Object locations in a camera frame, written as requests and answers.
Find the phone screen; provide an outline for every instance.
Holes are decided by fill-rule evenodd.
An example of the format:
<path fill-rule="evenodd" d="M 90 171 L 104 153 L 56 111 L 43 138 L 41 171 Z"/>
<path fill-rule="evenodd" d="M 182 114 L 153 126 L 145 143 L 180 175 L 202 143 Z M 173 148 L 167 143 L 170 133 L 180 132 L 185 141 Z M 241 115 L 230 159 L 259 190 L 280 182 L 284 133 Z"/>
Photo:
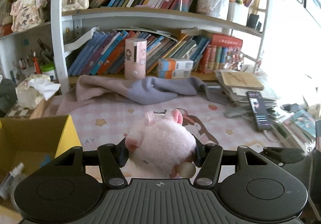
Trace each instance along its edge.
<path fill-rule="evenodd" d="M 254 119 L 259 130 L 268 130 L 271 128 L 268 113 L 261 94 L 257 91 L 248 91 L 248 100 L 251 104 Z"/>

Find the ceramic figurine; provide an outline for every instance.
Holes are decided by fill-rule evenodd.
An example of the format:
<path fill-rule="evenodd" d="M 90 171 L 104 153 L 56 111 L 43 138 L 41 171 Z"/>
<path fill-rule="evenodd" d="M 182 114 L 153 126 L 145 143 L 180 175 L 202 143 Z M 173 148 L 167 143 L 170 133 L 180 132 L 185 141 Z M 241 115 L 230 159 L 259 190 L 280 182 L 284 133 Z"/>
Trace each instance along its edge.
<path fill-rule="evenodd" d="M 12 31 L 22 32 L 44 22 L 42 8 L 47 0 L 17 0 L 12 4 Z"/>

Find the stack of papers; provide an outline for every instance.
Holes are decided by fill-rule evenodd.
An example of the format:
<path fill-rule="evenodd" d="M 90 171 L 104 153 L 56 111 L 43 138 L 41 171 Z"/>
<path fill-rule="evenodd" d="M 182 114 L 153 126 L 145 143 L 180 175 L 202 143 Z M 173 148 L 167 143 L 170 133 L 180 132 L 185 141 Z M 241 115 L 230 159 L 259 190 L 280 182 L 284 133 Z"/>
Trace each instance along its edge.
<path fill-rule="evenodd" d="M 220 85 L 222 86 L 222 90 L 229 96 L 231 101 L 233 101 L 239 107 L 244 109 L 251 109 L 250 103 L 248 101 L 248 97 L 246 95 L 247 91 L 258 91 L 257 89 L 245 89 L 238 87 L 227 86 L 224 83 L 221 73 L 224 71 L 228 71 L 230 73 L 238 73 L 231 70 L 216 70 L 215 75 Z M 266 108 L 277 106 L 276 101 L 280 98 L 272 88 L 269 87 L 265 76 L 258 76 L 257 79 L 264 86 L 262 91 L 259 91 L 264 99 L 264 104 Z"/>

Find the small cardboard box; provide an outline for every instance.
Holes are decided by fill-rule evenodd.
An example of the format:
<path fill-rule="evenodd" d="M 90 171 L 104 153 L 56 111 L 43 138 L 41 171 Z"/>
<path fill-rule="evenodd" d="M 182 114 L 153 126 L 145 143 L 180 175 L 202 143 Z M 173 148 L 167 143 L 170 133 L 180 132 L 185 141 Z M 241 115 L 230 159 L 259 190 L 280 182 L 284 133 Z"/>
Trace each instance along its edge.
<path fill-rule="evenodd" d="M 1 118 L 0 183 L 20 162 L 24 164 L 22 173 L 28 176 L 37 171 L 48 156 L 54 159 L 74 146 L 81 143 L 70 115 L 34 120 Z M 0 198 L 0 223 L 6 217 L 21 220 L 11 200 Z"/>

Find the storage box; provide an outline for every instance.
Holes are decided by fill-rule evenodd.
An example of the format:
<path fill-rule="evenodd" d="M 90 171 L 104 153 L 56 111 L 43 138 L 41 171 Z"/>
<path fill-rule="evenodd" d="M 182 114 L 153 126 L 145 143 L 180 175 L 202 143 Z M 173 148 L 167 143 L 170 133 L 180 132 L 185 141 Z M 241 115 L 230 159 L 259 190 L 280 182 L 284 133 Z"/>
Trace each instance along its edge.
<path fill-rule="evenodd" d="M 158 67 L 161 71 L 191 70 L 193 63 L 189 59 L 163 58 L 158 60 Z"/>
<path fill-rule="evenodd" d="M 0 119 L 0 182 L 20 162 L 27 176 L 37 171 L 45 158 L 61 155 L 71 147 L 81 146 L 70 115 L 34 120 Z M 11 200 L 0 198 L 0 223 L 21 220 Z"/>
<path fill-rule="evenodd" d="M 161 71 L 157 69 L 157 77 L 164 79 L 187 78 L 191 76 L 192 70 Z"/>

